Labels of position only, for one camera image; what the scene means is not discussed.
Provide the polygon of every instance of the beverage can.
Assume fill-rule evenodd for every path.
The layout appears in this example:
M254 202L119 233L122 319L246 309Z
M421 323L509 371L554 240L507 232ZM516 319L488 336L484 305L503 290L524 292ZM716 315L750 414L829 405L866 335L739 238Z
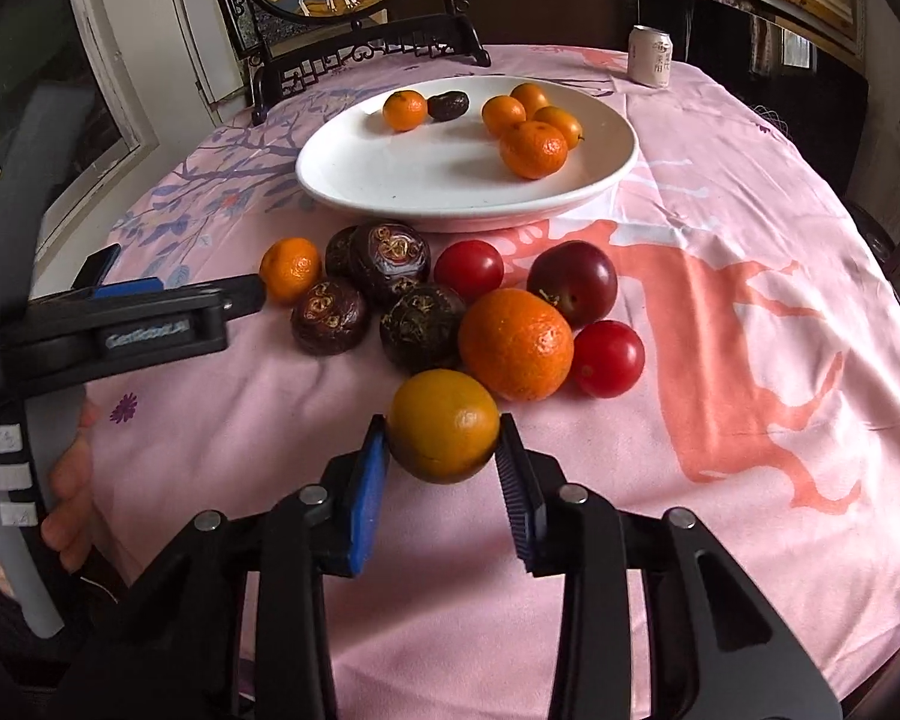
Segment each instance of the beverage can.
M629 38L626 74L632 81L666 89L670 85L670 63L674 42L670 35L649 26L636 25Z

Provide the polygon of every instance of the finger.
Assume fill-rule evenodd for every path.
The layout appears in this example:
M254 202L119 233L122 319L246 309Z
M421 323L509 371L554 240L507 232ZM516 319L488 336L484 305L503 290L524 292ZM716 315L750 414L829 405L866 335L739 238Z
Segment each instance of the finger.
M83 401L83 410L80 412L79 426L82 428L91 428L98 419L100 419L100 407L90 400L90 398L87 398Z
M76 497L61 503L40 526L43 541L56 552L62 552L90 527L93 512L93 494L84 488Z
M70 448L50 471L50 489L61 501L68 501L84 488L89 488L92 479L90 442L86 436L78 433Z
M60 562L67 569L67 573L79 571L90 555L90 532L82 531L77 538L60 553Z

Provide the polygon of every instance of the pink tablecloth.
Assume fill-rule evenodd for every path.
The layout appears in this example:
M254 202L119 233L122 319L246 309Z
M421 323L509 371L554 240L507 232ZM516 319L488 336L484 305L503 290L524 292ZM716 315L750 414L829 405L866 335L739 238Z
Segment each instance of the pink tablecloth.
M615 400L567 388L512 407L525 443L622 509L696 511L751 573L840 695L900 645L900 310L837 197L797 148L700 71L669 90L624 80L621 55L497 47L493 66L384 58L218 129L114 227L112 279L168 286L256 271L284 236L321 247L350 220L295 180L300 146L361 98L454 74L587 90L625 115L640 161L615 191L549 223L487 236L519 282L554 242L610 252L612 317L647 346ZM434 253L451 239L434 236ZM330 359L299 352L286 311L234 322L228 351L91 388L97 501L135 576L201 509L271 507L359 445L401 377L375 333ZM638 586L635 597L639 598ZM514 557L493 469L430 487L394 467L376 549L330 581L341 718L543 717L556 580ZM649 707L634 609L635 713ZM252 636L245 636L252 651Z

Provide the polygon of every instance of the orange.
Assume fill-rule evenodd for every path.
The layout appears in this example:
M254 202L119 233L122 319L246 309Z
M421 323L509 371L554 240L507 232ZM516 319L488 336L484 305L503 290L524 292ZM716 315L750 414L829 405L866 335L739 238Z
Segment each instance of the orange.
M557 127L522 122L503 134L500 156L516 175L543 178L557 172L567 161L567 141Z
M527 111L528 119L533 119L533 114L550 104L547 95L543 94L543 90L535 83L521 83L514 86L511 98L520 100L524 110Z
M519 122L525 122L527 112L519 100L514 100L506 95L497 95L484 103L484 107L480 111L480 118L484 120L490 134L494 138L499 138L504 134L504 130L513 127L514 124L519 124Z
M290 306L317 283L321 268L320 252L306 238L284 238L266 250L260 278L271 299Z
M533 114L533 120L549 124L551 127L557 127L564 140L567 141L567 148L570 151L573 151L580 141L583 140L583 127L580 126L580 122L572 114L567 113L562 108L557 108L556 105L547 105L545 108L540 108L538 112Z
M491 392L542 400L563 384L573 362L573 333L560 312L525 290L494 290L463 315L463 362Z
M416 478L444 485L484 467L499 431L493 397L456 370L427 370L408 379L386 415L394 459Z
M427 100L413 89L394 92L384 103L384 121L397 132L407 132L427 118Z

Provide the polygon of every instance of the white plate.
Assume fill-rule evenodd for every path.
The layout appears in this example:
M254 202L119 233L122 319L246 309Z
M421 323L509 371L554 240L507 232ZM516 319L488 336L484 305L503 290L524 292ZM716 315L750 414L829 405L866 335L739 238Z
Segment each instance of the white plate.
M504 165L480 109L495 95L530 79L465 76L401 87L425 98L459 90L470 108L453 122L427 119L393 132L381 108L391 92L347 108L300 151L296 176L317 200L354 214L400 218L420 230L469 232L526 224L583 205L634 166L634 128L597 98L548 81L553 105L572 113L584 140L553 175L528 181Z

